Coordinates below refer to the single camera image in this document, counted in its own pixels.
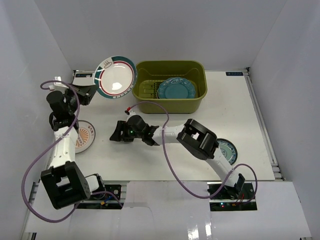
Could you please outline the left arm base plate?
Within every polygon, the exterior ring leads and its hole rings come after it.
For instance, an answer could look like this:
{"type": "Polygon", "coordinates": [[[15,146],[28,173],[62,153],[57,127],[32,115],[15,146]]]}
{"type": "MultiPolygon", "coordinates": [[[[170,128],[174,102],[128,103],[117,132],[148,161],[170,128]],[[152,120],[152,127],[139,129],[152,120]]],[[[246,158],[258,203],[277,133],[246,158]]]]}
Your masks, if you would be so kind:
{"type": "Polygon", "coordinates": [[[91,196],[77,206],[82,210],[121,210],[124,205],[127,186],[123,184],[105,184],[104,190],[112,193],[97,194],[91,196]]]}

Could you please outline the teal scalloped plate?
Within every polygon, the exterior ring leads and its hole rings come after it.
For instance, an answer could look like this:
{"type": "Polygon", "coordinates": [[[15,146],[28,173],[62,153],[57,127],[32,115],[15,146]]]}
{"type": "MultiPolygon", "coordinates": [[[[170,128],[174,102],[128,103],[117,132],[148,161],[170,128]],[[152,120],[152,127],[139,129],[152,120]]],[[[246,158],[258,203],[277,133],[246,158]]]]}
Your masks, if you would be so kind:
{"type": "Polygon", "coordinates": [[[159,99],[193,99],[196,89],[191,81],[182,77],[171,77],[163,81],[157,89],[159,99]]]}

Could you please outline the white plate teal rim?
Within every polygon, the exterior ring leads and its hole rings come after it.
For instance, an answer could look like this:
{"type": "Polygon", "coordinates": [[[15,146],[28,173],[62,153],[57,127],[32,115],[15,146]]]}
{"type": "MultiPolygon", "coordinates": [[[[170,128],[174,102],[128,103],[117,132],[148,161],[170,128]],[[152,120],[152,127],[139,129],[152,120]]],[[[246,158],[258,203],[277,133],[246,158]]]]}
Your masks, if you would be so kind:
{"type": "Polygon", "coordinates": [[[138,78],[136,65],[125,56],[103,60],[93,74],[97,92],[106,99],[118,99],[128,94],[138,78]]]}

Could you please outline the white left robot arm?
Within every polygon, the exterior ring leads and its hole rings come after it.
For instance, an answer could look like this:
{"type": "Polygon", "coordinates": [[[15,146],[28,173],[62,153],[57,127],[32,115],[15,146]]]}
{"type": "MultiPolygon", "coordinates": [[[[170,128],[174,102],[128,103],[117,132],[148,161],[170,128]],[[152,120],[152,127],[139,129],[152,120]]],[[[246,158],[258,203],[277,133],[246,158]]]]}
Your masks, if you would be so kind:
{"type": "Polygon", "coordinates": [[[53,147],[53,157],[48,169],[40,178],[55,209],[105,196],[106,187],[96,173],[84,176],[76,164],[76,142],[79,136],[78,107],[86,106],[95,95],[97,85],[66,86],[56,83],[50,86],[46,97],[52,112],[49,123],[58,142],[53,147]]]}

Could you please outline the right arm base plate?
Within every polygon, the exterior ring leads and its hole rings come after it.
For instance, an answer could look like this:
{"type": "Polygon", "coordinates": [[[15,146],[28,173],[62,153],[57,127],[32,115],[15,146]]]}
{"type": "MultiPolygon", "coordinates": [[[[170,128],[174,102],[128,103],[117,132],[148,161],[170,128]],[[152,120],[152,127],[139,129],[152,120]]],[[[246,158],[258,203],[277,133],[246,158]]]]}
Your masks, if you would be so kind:
{"type": "Polygon", "coordinates": [[[210,198],[209,206],[211,212],[257,211],[254,186],[252,183],[245,183],[239,196],[236,197],[223,188],[216,196],[210,198]]]}

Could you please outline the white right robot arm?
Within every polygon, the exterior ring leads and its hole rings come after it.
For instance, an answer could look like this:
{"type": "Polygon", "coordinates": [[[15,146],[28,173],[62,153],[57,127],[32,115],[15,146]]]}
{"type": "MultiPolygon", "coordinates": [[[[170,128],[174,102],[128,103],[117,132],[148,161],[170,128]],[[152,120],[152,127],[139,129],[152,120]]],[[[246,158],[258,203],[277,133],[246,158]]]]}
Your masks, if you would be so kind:
{"type": "Polygon", "coordinates": [[[223,155],[215,133],[194,119],[172,127],[147,124],[140,115],[130,115],[126,121],[119,120],[109,140],[113,142],[133,142],[141,139],[148,146],[181,144],[191,155],[203,160],[225,181],[226,195],[236,200],[244,193],[244,176],[233,170],[223,155]]]}

